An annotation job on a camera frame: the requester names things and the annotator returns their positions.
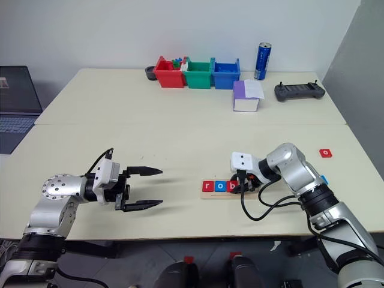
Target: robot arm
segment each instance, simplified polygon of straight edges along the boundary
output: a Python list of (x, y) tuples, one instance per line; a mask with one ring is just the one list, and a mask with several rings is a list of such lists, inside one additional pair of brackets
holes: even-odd
[[(234, 152), (231, 169), (238, 175), (254, 175), (263, 184), (275, 181), (281, 175), (298, 198), (310, 223), (316, 230), (321, 230), (315, 232), (319, 237), (319, 248), (328, 267), (338, 273), (340, 288), (384, 286), (383, 261), (373, 238), (345, 203), (338, 201), (295, 145), (284, 143), (264, 160)], [(345, 245), (345, 242), (355, 244), (355, 247)]]
[(57, 259), (65, 251), (64, 241), (76, 219), (79, 204), (115, 202), (115, 210), (128, 212), (148, 209), (163, 202), (141, 200), (126, 203), (130, 193), (127, 179), (132, 174), (145, 176), (162, 171), (139, 166), (127, 167), (119, 174), (120, 164), (112, 161), (112, 152), (111, 148), (102, 154), (83, 176), (59, 174), (43, 184), (40, 201), (32, 211), (23, 238), (1, 272), (0, 287), (13, 287), (10, 281), (22, 282), (22, 287), (39, 287), (36, 286), (38, 283), (41, 283), (40, 287), (50, 287), (45, 281), (52, 279), (56, 272)]

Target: remote controller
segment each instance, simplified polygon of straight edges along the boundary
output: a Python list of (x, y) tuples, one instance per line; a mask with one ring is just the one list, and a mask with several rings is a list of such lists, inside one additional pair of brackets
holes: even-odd
[(325, 90), (321, 88), (315, 82), (309, 82), (308, 84), (298, 85), (283, 85), (280, 82), (275, 86), (275, 95), (278, 101), (286, 101), (287, 99), (302, 99), (302, 98), (322, 98), (325, 94)]

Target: table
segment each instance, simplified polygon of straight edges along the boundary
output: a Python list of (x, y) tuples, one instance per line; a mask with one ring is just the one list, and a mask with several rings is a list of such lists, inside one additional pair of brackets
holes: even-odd
[[(242, 79), (253, 79), (243, 72)], [(326, 93), (321, 100), (278, 102), (274, 86), (313, 82), (314, 72), (269, 72), (257, 113), (232, 111), (232, 90), (161, 88), (144, 70), (82, 69), (52, 101), (36, 124), (137, 124), (192, 122), (200, 125), (345, 124)]]
[[(326, 175), (330, 188), (367, 230), (384, 231), (379, 220), (384, 218), (384, 183), (348, 126), (173, 121), (35, 126), (0, 172), (0, 237), (21, 237), (48, 177), (81, 175), (109, 147), (115, 148), (113, 160), (121, 168), (146, 165), (164, 171), (130, 179), (131, 201), (162, 199), (164, 203), (128, 213), (115, 211), (113, 205), (80, 205), (71, 240), (307, 235), (305, 214), (298, 206), (276, 209), (255, 223), (245, 216), (238, 200), (199, 198), (203, 179), (231, 176), (232, 151), (263, 158), (283, 142), (294, 143)], [(331, 149), (333, 157), (321, 158), (321, 148)], [(280, 181), (264, 196), (271, 202), (288, 194)], [(247, 207), (254, 215), (265, 210), (256, 200), (247, 201)]]

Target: floor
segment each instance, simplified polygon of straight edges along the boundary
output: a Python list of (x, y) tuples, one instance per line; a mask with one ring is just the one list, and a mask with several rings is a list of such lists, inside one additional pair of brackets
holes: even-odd
[[(375, 235), (378, 244), (384, 235)], [(109, 287), (128, 288), (137, 285), (150, 288), (168, 265), (193, 256), (199, 267), (201, 287), (224, 288), (225, 263), (230, 252), (240, 251), (252, 259), (264, 277), (266, 287), (279, 287), (282, 279), (301, 279), (304, 288), (336, 287), (337, 276), (325, 265), (320, 252), (312, 251), (298, 257), (287, 257), (289, 241), (283, 241), (273, 251), (270, 240), (210, 240), (182, 242), (125, 242), (117, 259), (66, 253), (59, 259), (59, 267), (70, 275), (91, 277), (104, 281)], [(55, 283), (63, 287), (99, 287), (55, 276)]]

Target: energy drink can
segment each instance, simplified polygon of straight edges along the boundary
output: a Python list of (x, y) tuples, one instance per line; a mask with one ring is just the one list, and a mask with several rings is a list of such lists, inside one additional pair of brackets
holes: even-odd
[(266, 75), (266, 68), (268, 66), (269, 56), (271, 54), (272, 45), (266, 42), (259, 44), (259, 51), (256, 58), (256, 69), (254, 78), (257, 80), (264, 80)]

